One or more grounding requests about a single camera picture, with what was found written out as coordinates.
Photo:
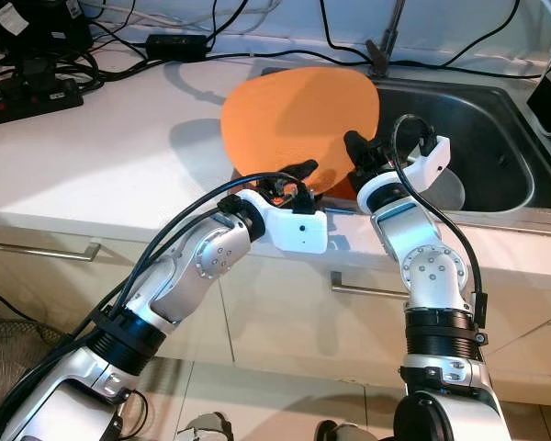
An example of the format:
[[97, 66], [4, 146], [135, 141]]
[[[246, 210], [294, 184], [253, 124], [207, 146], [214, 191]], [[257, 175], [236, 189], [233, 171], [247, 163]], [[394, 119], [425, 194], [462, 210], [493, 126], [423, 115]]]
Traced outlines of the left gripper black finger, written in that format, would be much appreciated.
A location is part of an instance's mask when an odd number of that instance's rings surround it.
[[299, 164], [289, 164], [274, 172], [262, 172], [250, 174], [250, 181], [246, 182], [250, 187], [313, 187], [310, 180], [318, 171], [320, 164], [317, 160], [308, 159]]

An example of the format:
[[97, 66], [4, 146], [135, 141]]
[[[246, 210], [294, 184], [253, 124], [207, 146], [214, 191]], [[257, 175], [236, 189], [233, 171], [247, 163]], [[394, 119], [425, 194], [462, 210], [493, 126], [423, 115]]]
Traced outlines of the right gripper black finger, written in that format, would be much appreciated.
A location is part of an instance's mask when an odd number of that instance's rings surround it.
[[348, 159], [353, 164], [353, 171], [357, 173], [375, 171], [376, 156], [375, 151], [372, 150], [371, 141], [365, 139], [359, 131], [348, 130], [343, 135], [343, 142], [345, 142]]

